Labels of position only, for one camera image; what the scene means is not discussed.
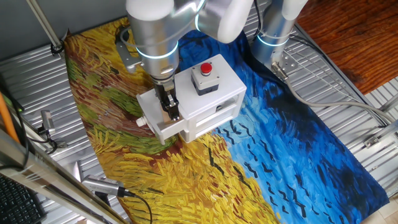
metal grate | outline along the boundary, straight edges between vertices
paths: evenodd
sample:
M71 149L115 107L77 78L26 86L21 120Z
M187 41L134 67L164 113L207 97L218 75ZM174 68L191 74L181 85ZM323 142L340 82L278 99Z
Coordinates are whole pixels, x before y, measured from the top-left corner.
M363 96L358 94L354 85L346 82L340 71L333 69L319 53L310 47L289 40L283 60L282 66L291 79L294 89L305 100L314 103L364 102ZM398 81L392 80L367 95L367 98L370 104L373 103L379 108L397 93ZM393 129L389 131L383 129L374 114L355 106L312 108L312 110L380 183L388 196L398 192L396 182L398 179L398 140ZM389 114L397 119L397 108L391 109ZM377 143L367 147L365 143L374 135L376 135Z
M88 140L69 86L65 61L52 55L50 47L42 47L15 58L0 62L0 72L12 95L25 108L23 116L33 126L41 126L40 110L50 110L56 133L54 140L63 140L68 148L52 154L52 159L72 170L81 164L83 176L88 174L104 177L104 172ZM72 223L83 217L39 195L47 218L43 224ZM128 219L116 197L109 197L112 208Z

emergency stop button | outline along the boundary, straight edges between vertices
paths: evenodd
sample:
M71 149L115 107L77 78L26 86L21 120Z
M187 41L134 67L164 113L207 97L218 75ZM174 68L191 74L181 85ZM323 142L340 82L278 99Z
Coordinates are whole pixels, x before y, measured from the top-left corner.
M213 67L211 66L210 63L203 63L202 65L200 65L200 71L201 74L204 76L208 76L211 73L211 70L213 69Z

metal rod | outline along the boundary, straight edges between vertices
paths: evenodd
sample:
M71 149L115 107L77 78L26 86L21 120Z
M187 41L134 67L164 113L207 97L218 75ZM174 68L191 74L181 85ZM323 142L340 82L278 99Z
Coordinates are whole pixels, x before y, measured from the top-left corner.
M29 4L30 8L32 9L33 13L35 14L37 20L42 25L45 33L48 35L49 39L51 40L52 45L54 45L55 49L59 49L62 47L60 40L58 39L57 35L55 34L52 26L50 25L49 21L47 20L45 14L43 13L42 9L40 8L39 4L37 4L36 0L26 0Z
M13 141L3 130L0 130L0 145L0 163L21 166L25 158L24 147ZM111 223L127 223L43 151L37 150L35 155L29 153L28 157L26 170L16 172L13 169L3 169L0 173L95 223L106 223L102 217Z
M384 105L380 107L381 111L388 112L398 105L398 94L393 96L390 100L388 100Z

metal bracket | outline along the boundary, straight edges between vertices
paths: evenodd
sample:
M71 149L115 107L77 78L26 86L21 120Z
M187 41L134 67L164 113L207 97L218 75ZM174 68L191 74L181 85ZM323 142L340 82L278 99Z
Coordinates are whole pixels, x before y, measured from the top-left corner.
M398 120L395 121L394 123L391 123L390 125L385 127L383 130L372 135L370 138L368 138L364 142L364 144L367 148L370 148L379 142L383 142L389 136L394 136L396 139L398 139L397 132L398 132Z
M120 33L124 29L128 29L128 27L119 27L119 29L115 35L114 43L116 44L116 50L118 51L119 56L124 64L125 68L127 69L127 71L129 73L134 73L134 72L136 72L137 65L141 64L141 59L139 57L131 56L129 49L126 47L126 45L121 40ZM125 32L123 36L125 39L128 39L129 33Z
M368 139L367 141L365 141L365 146L367 148L370 148L377 143L379 143L379 139L376 136L373 136L370 139Z
M398 105L398 94L393 96L390 100L388 100L384 105L380 107L380 110L383 112L388 112Z

white cable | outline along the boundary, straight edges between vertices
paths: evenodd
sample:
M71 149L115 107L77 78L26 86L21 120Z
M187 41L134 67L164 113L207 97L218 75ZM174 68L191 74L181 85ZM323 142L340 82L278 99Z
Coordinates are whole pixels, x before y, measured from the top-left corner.
M342 101L342 102L334 102L334 103L311 103L308 102L306 100L304 100L303 98L301 98L296 91L293 89L292 84L290 83L289 79L285 80L287 87L291 90L292 94L294 95L294 97L296 97L296 99L298 99L300 102L309 105L309 106L313 106L313 107L329 107L329 106L341 106L341 105L348 105L348 106L359 106L365 109L369 109L371 111L374 111L375 113L379 114L380 116L385 117L388 121L390 121L391 123L393 123L395 120L393 118L391 118L388 114L386 114L385 112L374 108L372 106L366 105L364 103L358 103L358 102L346 102L346 101Z
M340 91L339 89L337 89L335 86L333 86L332 84L330 84L329 82L327 82L326 80L324 80L322 77L319 77L319 76L318 76L317 74L315 74L313 71L311 71L311 70L309 70L308 68L306 68L305 66L303 66L298 60L296 60L296 58L294 58L293 56L291 56L291 54L287 53L286 50L284 50L284 52L285 52L289 57L291 57L298 65L300 65L301 67L303 67L304 69L306 69L307 71L309 71L312 75L316 76L318 79L324 81L324 82L325 82L326 84L328 84L330 87L334 88L337 92L341 93L342 95L347 96L347 97L350 98L351 100L355 100L355 101L359 102L357 99L353 98L353 97L350 96L350 95L347 95L347 94L343 93L342 91Z
M199 15L199 12L203 9L203 7L205 6L206 2L207 2L207 0L204 0L204 1L203 1L203 3L201 4L200 8L197 10L197 12L195 13L195 15L192 17L191 21L188 22L183 28L181 28L179 31L177 31L176 33L174 33L174 34L171 35L170 37L168 37L168 38L166 38L166 39L164 39L164 40L162 40L162 41L160 41L160 42L158 42L158 43L156 43L156 44L137 45L137 44L131 44L131 43L127 42L126 40L124 40L123 35L124 35L127 31L131 30L130 27L127 27L127 28L125 28L122 32L120 32L120 39L122 40L122 42L123 42L124 44L126 44L126 45L128 45L128 46L130 46L130 47L135 47L135 48L137 48L137 47L154 47L154 46L158 46L158 45L164 44L164 43L166 43L167 41L169 41L169 40L175 38L176 36L180 35L180 34L181 34L183 31L185 31L191 24L193 24L193 23L195 22L196 16Z

